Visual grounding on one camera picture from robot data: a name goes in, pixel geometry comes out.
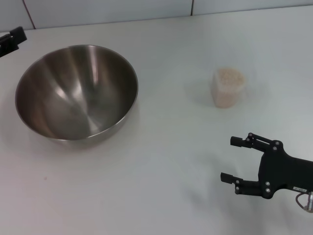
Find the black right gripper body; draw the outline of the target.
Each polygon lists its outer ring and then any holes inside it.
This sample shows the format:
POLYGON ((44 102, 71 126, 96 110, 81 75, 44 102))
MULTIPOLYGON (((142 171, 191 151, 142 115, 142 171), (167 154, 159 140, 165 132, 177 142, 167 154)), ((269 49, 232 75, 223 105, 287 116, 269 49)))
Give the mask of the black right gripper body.
POLYGON ((288 155, 280 141, 271 141, 258 172, 262 197, 271 199, 281 189, 308 194, 313 190, 313 163, 288 155))

